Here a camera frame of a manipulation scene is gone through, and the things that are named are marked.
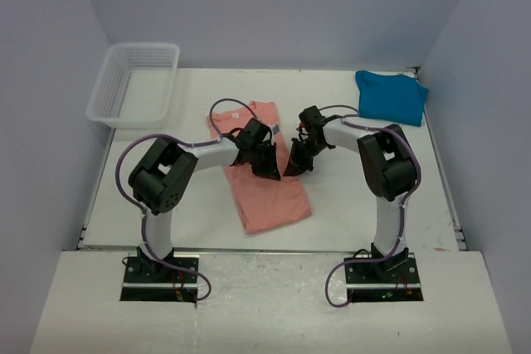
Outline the pink t shirt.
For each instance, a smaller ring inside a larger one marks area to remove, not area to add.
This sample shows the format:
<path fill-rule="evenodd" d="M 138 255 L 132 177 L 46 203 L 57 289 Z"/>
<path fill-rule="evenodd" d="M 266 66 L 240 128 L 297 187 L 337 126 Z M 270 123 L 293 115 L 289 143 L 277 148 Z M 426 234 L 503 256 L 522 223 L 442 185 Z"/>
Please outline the pink t shirt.
<path fill-rule="evenodd" d="M 207 126 L 213 138 L 215 128 L 227 133 L 242 128 L 256 114 L 265 124 L 279 124 L 280 118 L 273 102 L 251 101 L 248 106 L 207 117 Z M 231 186 L 238 215 L 248 235 L 274 230 L 308 218 L 312 214 L 310 201 L 303 184 L 296 177 L 282 177 L 279 181 L 260 178 L 246 164 L 224 167 L 223 172 Z"/>

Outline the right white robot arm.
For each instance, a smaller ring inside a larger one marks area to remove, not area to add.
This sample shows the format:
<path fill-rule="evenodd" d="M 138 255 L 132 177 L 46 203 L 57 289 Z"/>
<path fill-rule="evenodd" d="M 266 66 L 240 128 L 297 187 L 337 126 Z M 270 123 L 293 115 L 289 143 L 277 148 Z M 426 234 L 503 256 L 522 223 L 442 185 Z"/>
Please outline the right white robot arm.
<path fill-rule="evenodd" d="M 304 109 L 299 121 L 299 137 L 292 140 L 284 175 L 297 177 L 313 170 L 314 158 L 325 149 L 340 147 L 356 153 L 364 180 L 377 199 L 377 227 L 367 262 L 376 280 L 391 280 L 409 255 L 407 203 L 421 182 L 420 164 L 402 128 L 366 127 L 337 114 L 326 117 L 316 106 Z"/>

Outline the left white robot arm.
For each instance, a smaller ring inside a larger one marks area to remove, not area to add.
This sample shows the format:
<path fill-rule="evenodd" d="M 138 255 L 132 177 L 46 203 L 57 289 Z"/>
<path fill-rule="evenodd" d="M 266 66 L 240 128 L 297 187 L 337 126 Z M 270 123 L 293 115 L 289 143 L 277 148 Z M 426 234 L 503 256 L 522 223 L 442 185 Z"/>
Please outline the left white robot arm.
<path fill-rule="evenodd" d="M 167 134 L 151 134 L 137 141 L 154 140 L 129 174 L 132 195 L 125 197 L 142 212 L 137 256 L 147 276 L 162 282 L 175 267 L 170 259 L 172 211 L 183 199 L 192 175 L 214 167 L 248 165 L 254 176 L 279 181 L 278 132 L 277 125 L 252 118 L 244 127 L 207 142 L 185 143 Z"/>

